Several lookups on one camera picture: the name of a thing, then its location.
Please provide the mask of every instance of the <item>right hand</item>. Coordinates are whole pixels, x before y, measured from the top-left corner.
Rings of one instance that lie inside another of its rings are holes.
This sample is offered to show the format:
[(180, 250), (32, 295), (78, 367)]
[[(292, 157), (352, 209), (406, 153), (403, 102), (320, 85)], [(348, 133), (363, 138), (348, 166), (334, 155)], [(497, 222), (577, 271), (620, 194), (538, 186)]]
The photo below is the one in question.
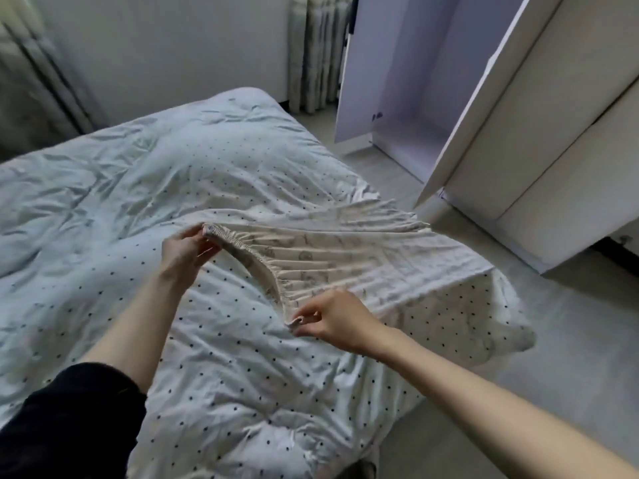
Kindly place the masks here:
[(299, 307), (293, 319), (303, 317), (293, 335), (319, 338), (350, 353), (370, 356), (383, 342), (388, 328), (347, 290), (331, 289)]

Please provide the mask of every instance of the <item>wardrobe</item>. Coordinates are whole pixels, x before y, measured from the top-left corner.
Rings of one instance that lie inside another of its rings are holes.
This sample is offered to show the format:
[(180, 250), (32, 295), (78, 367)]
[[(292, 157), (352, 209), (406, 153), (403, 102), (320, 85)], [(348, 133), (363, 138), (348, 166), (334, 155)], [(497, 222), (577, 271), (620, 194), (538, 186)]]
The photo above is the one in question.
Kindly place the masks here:
[(356, 0), (335, 139), (366, 133), (544, 272), (639, 217), (639, 0)]

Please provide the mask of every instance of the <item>floor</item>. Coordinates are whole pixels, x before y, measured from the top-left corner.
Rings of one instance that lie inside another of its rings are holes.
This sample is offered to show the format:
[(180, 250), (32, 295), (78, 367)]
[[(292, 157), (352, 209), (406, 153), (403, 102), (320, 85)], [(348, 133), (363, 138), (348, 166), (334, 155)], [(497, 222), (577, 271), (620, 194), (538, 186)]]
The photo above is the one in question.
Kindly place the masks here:
[[(382, 197), (412, 211), (420, 182), (368, 136), (334, 144), (334, 107), (298, 120)], [(540, 276), (437, 197), (415, 212), (499, 267), (538, 333), (533, 349), (479, 372), (639, 467), (639, 279), (589, 250)], [(383, 479), (503, 477), (428, 402), (395, 425), (382, 444), (380, 469)]]

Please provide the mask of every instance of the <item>black sleeve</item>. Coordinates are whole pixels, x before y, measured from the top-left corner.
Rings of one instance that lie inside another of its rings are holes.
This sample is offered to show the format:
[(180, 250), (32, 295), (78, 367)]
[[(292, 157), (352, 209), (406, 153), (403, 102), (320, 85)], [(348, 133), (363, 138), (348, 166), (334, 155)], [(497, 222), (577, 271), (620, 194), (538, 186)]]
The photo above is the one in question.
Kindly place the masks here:
[(0, 430), (0, 478), (123, 478), (145, 401), (115, 368), (63, 370)]

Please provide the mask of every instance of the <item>bedsheet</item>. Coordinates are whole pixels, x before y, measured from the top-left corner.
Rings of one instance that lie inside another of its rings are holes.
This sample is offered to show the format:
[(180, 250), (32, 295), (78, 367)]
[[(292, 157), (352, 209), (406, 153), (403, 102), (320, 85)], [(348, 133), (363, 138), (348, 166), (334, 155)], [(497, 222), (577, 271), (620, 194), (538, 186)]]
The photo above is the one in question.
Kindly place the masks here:
[[(97, 341), (177, 229), (295, 220), (378, 200), (254, 88), (0, 165), (0, 421)], [(384, 205), (398, 225), (415, 223)], [(507, 351), (531, 346), (507, 282), (466, 251), (470, 260), (447, 264), (459, 271), (451, 285), (496, 299), (499, 330), (519, 343)], [(452, 317), (450, 289), (428, 291), (441, 307), (434, 322)], [(492, 318), (482, 313), (485, 326)], [(263, 283), (230, 253), (203, 267), (164, 348), (129, 477), (332, 477), (374, 455), (421, 396), (374, 360), (294, 338), (282, 318)], [(497, 350), (492, 338), (465, 329), (466, 339), (488, 348), (476, 360)], [(429, 336), (454, 349), (459, 337), (450, 330), (434, 326)]]

